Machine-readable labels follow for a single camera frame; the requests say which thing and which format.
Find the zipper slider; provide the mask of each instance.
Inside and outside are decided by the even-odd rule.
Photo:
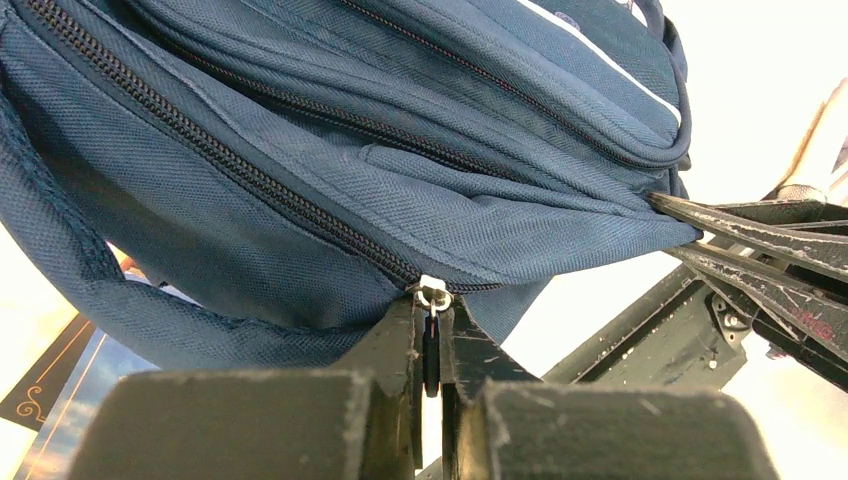
[[[448,292],[444,280],[433,278],[429,275],[421,275],[421,279],[412,287],[415,294],[415,302],[419,307],[429,312],[424,319],[424,331],[422,334],[422,356],[423,367],[422,382],[424,392],[430,398],[439,394],[440,364],[439,359],[439,313],[449,309],[453,302],[453,295]]]
[[[432,317],[437,317],[439,312],[444,312],[451,306],[453,295],[448,292],[447,284],[444,280],[431,277],[429,275],[421,275],[421,279],[413,287],[415,292],[415,301],[430,312]]]

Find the navy fabric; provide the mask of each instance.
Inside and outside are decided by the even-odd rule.
[[[466,296],[497,341],[552,276],[699,236],[644,200],[685,195],[678,62],[612,0],[602,14],[545,6],[585,37],[518,1],[29,3],[62,9],[97,39],[89,54],[121,62],[116,75],[143,80],[209,138],[417,271],[503,284]],[[108,334],[163,368],[326,365],[409,287],[222,174],[164,120],[173,112],[154,115],[28,2],[0,6],[0,220]],[[593,25],[603,19],[627,33],[603,35]],[[282,109],[221,70],[509,178]],[[125,279],[105,241],[199,305]]]

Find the blue backpack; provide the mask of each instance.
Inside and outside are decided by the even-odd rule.
[[[163,368],[327,365],[422,275],[502,341],[552,276],[700,235],[645,201],[691,120],[632,3],[0,0],[0,220]]]

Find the white stripe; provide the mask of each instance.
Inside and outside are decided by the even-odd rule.
[[[551,12],[549,12],[549,11],[545,10],[544,8],[542,8],[538,5],[536,5],[535,3],[531,2],[530,0],[516,0],[516,1],[518,3],[524,5],[525,7],[529,8],[530,10],[532,10],[533,12],[535,12],[536,14],[538,14],[539,16],[544,18],[545,20],[547,20],[547,21],[553,23],[554,25],[562,28],[563,30],[565,30],[566,32],[570,33],[575,38],[577,38],[578,40],[583,42],[584,45],[589,47],[589,49],[592,50],[595,53],[595,55],[600,57],[601,60],[606,62],[607,65],[611,66],[616,72],[620,73],[627,80],[630,80],[631,83],[636,85],[640,90],[645,92],[649,97],[654,99],[657,103],[659,103],[660,105],[662,105],[663,107],[668,109],[668,111],[671,112],[672,115],[674,115],[674,118],[677,119],[677,125],[680,126],[680,122],[681,122],[680,111],[678,111],[674,107],[674,105],[666,102],[665,100],[663,100],[662,98],[657,96],[657,94],[648,90],[647,87],[645,87],[644,85],[639,83],[638,80],[633,78],[632,75],[630,75],[629,73],[627,73],[626,70],[621,68],[621,65],[615,63],[615,61],[613,61],[613,59],[609,58],[609,56],[607,56],[607,54],[603,50],[598,48],[597,45],[592,43],[591,40],[589,40],[582,33],[580,33],[579,30],[572,27],[571,25],[568,24],[568,22],[562,20],[561,18],[557,17],[556,15],[553,15]]]

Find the clamp jaw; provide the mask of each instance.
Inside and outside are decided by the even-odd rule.
[[[666,252],[715,291],[725,327],[752,328],[848,391],[848,209],[815,200],[720,207],[667,195],[650,201],[731,244]],[[731,250],[739,246],[740,253]]]

